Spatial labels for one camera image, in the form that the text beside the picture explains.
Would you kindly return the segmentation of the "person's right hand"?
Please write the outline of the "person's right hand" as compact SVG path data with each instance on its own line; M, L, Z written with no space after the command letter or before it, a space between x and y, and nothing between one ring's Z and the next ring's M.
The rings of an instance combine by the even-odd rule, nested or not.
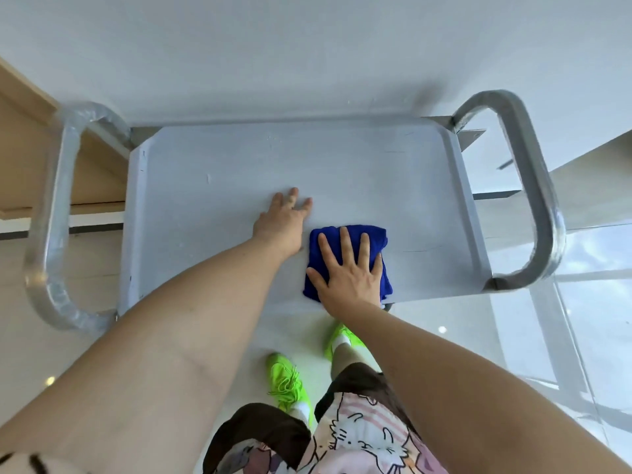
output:
M351 327L360 318L374 319L383 317L380 284L372 279L369 268L369 238L361 235L361 244L356 267L338 264L332 254L326 237L319 236L320 249L329 271L329 289L318 293L325 310L334 318Z

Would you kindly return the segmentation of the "person's left hand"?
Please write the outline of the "person's left hand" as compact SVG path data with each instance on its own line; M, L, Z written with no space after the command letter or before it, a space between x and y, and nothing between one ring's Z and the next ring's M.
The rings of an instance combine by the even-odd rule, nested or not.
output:
M253 238L262 241L282 260L297 254L302 247L304 223L308 217L300 215L272 215L262 212L254 223Z

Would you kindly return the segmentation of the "blue cleaning cloth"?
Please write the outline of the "blue cleaning cloth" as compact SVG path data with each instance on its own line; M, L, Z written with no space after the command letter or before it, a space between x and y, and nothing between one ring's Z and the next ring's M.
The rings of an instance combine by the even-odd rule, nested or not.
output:
M343 254L341 248L341 233L340 227L328 226L319 229L313 229L309 236L309 253L308 253L308 268L312 268L320 274L325 282L329 281L328 266L323 258L323 254L320 249L319 236L323 234L331 249L332 254L335 256L338 264L343 263ZM373 268L375 259L380 255L383 249L388 244L387 231L384 228L374 225L347 225L346 229L350 235L350 243L352 246L355 261L358 260L359 247L361 244L361 235L366 233L369 238L369 268ZM388 296L393 294L392 285L388 279L385 262L382 262L382 276L380 282L380 296L381 302L384 302Z

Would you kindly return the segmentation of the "person's left forearm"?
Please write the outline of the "person's left forearm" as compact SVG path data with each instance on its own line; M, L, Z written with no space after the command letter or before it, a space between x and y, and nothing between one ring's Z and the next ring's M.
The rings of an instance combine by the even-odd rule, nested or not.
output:
M222 405L282 264L302 248L253 236L181 272L139 299L116 329L130 359L126 394L183 416L194 399L213 417Z

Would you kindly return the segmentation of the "person's right forearm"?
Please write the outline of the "person's right forearm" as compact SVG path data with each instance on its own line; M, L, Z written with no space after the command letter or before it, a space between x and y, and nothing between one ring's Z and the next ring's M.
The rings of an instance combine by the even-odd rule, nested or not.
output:
M368 302L326 308L366 345L450 474L632 474L549 399L486 358Z

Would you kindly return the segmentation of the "neon green right shoe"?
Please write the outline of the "neon green right shoe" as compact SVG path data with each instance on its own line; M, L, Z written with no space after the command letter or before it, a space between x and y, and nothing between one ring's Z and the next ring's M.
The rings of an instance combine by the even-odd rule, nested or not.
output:
M325 358L333 360L336 348L342 344L348 344L352 348L365 348L365 344L342 323L338 323L329 336L324 349Z

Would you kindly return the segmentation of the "neon green shoe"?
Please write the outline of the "neon green shoe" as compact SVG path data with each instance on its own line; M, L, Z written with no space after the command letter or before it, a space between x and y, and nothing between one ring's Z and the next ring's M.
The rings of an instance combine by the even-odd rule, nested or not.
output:
M310 427L312 428L312 403L302 381L302 377L289 358L272 353L266 359L267 377L269 382L269 396L277 407L288 414L288 408L297 401L308 401L311 408Z
M352 348L365 348L365 344L342 323L338 323L329 336L324 349L325 358L333 360L336 348L342 344L348 344Z

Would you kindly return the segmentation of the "stainless steel cart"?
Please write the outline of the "stainless steel cart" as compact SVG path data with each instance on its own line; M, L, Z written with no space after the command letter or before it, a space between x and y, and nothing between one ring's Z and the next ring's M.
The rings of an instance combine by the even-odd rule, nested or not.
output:
M531 257L510 274L490 266L457 138L487 109L499 119L533 216ZM394 288L387 306L522 289L551 276L565 251L565 222L533 125L506 90L475 94L442 122L408 114L162 127L130 153L118 307L85 311L68 293L63 265L75 161L95 123L131 138L98 103L55 113L28 232L26 293L57 329L101 335L165 281L243 242L273 192L293 184L315 202L304 243L312 229L330 225L386 229Z

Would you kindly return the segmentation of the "person's right leg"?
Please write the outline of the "person's right leg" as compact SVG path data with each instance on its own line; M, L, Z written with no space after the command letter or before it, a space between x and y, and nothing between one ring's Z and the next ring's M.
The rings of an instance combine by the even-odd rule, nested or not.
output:
M365 383L379 374L381 372L368 364L351 344L342 343L333 350L330 368L332 382Z

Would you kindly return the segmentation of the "neon green left shoe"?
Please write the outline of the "neon green left shoe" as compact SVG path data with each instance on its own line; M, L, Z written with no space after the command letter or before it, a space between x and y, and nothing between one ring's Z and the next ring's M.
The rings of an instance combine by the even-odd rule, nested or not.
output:
M297 401L308 401L311 408L310 427L312 428L312 403L302 381L302 377L289 358L272 353L266 359L267 377L269 382L269 396L277 407L288 414L288 408Z

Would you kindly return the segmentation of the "dark brown shorts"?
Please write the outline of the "dark brown shorts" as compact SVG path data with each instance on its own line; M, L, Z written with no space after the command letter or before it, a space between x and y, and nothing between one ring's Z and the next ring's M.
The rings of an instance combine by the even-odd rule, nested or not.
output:
M333 378L324 397L315 406L316 420L319 421L332 405L336 392L366 396L377 401L415 432L383 373L367 364L352 363ZM262 441L280 454L291 468L297 468L310 437L311 432L304 423L279 408L262 403L247 404L219 427L204 457L202 471L203 474L215 472L229 450L244 440Z

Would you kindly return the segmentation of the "pink cat print shirt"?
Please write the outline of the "pink cat print shirt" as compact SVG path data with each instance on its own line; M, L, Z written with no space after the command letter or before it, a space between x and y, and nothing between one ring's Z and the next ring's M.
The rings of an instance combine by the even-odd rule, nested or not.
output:
M263 442L244 440L213 474L448 474L422 440L377 400L334 395L297 468Z

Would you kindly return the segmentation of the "light wooden cabinet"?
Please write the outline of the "light wooden cabinet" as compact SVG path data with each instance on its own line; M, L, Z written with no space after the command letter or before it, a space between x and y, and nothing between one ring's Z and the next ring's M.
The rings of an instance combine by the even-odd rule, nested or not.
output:
M49 121L58 107L47 93L0 57L0 220L29 218L40 194ZM71 214L122 212L128 157L125 145L108 143L88 128L75 163Z

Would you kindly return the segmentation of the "grey window frame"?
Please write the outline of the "grey window frame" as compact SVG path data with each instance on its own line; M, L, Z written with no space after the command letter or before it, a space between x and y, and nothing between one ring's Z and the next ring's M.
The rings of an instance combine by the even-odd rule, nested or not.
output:
M607 406L597 398L555 280L489 298L502 353L500 366L594 436L606 439L615 429L632 435L632 407Z

